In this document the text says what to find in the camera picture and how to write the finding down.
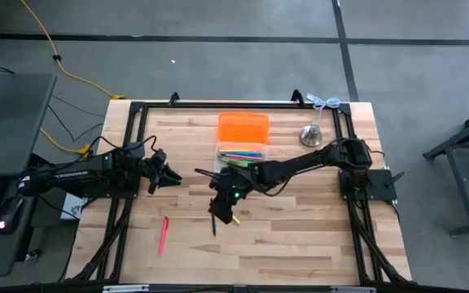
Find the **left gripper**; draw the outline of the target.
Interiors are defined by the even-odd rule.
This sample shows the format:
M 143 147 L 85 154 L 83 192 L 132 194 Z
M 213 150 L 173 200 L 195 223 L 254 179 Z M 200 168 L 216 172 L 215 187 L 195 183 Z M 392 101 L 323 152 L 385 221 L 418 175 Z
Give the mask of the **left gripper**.
M 153 195 L 157 189 L 162 187 L 179 186 L 180 179 L 182 179 L 165 162 L 152 162 L 149 159 L 141 159 L 137 162 L 135 169 L 139 176 L 150 180 L 150 185 L 147 189 L 150 195 Z

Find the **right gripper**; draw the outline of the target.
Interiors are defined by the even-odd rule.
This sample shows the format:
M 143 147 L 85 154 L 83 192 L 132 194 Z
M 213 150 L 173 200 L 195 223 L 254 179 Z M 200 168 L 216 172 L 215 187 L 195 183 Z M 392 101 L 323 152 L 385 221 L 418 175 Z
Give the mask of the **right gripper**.
M 211 188 L 217 192 L 213 202 L 215 204 L 237 204 L 246 199 L 246 181 L 240 175 L 239 169 L 225 167 L 219 173 L 195 168 L 198 174 L 211 177 Z

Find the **green retractable pen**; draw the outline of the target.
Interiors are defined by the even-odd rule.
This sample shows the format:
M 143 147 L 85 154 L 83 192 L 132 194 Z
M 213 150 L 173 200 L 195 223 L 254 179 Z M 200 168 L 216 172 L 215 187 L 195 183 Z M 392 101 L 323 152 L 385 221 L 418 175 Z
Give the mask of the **green retractable pen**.
M 250 164 L 255 164 L 255 161 L 253 160 L 238 160 L 229 157 L 221 157 L 220 161 L 229 166 L 235 166 L 238 168 L 247 168 Z

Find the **thin black pen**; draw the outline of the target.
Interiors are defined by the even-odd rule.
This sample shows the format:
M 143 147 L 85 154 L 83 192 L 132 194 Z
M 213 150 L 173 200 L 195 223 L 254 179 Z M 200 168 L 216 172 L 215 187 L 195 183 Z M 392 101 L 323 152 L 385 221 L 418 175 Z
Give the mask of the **thin black pen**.
M 209 204 L 209 209 L 208 209 L 208 212 L 211 216 L 211 222 L 212 222 L 212 232 L 213 232 L 213 236 L 216 237 L 217 235 L 217 227 L 216 227 L 216 217 L 213 213 L 213 199 L 210 199 L 210 204 Z

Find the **pink highlighter pen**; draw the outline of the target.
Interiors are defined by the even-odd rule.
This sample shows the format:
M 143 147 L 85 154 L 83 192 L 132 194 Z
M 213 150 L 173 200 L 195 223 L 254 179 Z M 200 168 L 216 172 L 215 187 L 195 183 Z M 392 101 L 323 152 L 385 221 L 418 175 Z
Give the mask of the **pink highlighter pen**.
M 159 248 L 158 248 L 159 256 L 162 256 L 164 253 L 164 244 L 165 244 L 168 227 L 169 227 L 169 219 L 168 217 L 165 216 L 163 219 L 163 224 L 162 224 L 161 233 L 160 233 L 160 242 L 159 242 Z

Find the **clear pencil box orange lid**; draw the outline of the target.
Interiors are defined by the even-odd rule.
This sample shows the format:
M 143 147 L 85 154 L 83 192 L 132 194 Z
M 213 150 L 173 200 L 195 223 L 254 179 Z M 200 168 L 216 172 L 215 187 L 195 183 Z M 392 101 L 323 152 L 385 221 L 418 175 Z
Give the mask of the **clear pencil box orange lid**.
M 213 170 L 220 172 L 229 165 L 222 163 L 219 150 L 259 151 L 268 159 L 270 121 L 265 114 L 253 112 L 221 112 L 217 121 L 217 144 Z

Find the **white printed card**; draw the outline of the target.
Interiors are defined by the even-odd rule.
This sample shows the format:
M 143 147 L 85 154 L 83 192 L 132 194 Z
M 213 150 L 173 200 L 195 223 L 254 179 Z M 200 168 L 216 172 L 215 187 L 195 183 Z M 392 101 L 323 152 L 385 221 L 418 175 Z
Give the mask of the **white printed card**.
M 81 219 L 83 206 L 87 203 L 87 198 L 80 198 L 75 195 L 66 194 L 60 219 L 65 221 L 78 221 Z

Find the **brass cylinder stand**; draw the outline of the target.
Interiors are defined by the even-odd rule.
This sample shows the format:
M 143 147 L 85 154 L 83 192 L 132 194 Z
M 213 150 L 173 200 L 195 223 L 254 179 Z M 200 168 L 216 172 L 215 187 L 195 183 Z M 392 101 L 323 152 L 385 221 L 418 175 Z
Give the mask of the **brass cylinder stand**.
M 299 139 L 306 147 L 317 147 L 322 142 L 322 131 L 318 125 L 307 125 L 301 130 Z

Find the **black computer mouse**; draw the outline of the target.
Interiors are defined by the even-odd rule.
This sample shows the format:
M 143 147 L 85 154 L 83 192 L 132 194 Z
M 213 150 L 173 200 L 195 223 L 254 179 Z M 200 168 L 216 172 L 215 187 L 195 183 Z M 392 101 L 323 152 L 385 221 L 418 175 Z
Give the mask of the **black computer mouse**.
M 20 222 L 20 213 L 24 200 L 15 196 L 6 199 L 0 207 L 0 234 L 12 234 Z

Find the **black side desk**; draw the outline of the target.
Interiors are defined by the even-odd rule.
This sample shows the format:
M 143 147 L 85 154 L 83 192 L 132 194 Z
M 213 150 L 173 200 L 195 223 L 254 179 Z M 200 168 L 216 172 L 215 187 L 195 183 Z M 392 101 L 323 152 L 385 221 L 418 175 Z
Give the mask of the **black side desk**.
M 54 74 L 0 74 L 0 207 L 17 195 L 18 176 L 37 158 L 33 148 L 56 81 Z M 0 234 L 0 277 L 24 260 L 28 250 L 36 200 L 23 200 L 17 229 Z

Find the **silver frame bracket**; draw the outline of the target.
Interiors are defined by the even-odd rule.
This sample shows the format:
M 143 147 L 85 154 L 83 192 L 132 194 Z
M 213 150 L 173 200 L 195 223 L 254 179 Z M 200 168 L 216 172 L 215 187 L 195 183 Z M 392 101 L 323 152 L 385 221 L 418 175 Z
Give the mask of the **silver frame bracket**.
M 148 284 L 105 286 L 102 293 L 149 293 Z
M 377 290 L 366 286 L 332 286 L 330 293 L 377 293 Z

